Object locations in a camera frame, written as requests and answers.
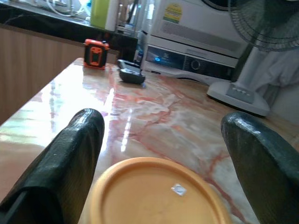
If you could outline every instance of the small sticker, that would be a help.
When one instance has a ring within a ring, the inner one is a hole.
[[[182,14],[182,7],[179,4],[171,3],[165,9],[163,19],[169,22],[179,23]]]
[[[180,196],[183,196],[187,191],[182,185],[178,183],[175,184],[171,189]]]

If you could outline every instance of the black countertop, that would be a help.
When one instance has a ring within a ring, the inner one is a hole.
[[[35,31],[80,43],[85,39],[107,41],[120,58],[132,61],[137,39],[128,35],[95,28],[87,21],[64,17],[24,3],[0,0],[0,24]]]

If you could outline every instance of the black remote control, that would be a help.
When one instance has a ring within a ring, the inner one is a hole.
[[[125,83],[141,84],[145,76],[141,74],[140,66],[125,60],[117,60],[117,65],[121,69],[120,77]]]

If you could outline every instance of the marble tabletop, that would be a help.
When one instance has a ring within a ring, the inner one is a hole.
[[[104,116],[105,136],[93,182],[124,159],[166,158],[206,180],[233,223],[258,223],[220,131],[222,117],[234,110],[206,91],[193,81],[154,74],[145,85],[126,84],[115,65],[93,70],[77,59],[0,127],[0,201],[76,112],[94,108]],[[274,116],[262,121],[299,149],[298,126]],[[80,224],[89,222],[88,200]]]

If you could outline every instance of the orange plastic lid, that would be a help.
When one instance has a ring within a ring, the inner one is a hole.
[[[91,224],[231,224],[220,198],[196,173],[169,160],[121,161],[96,182]]]

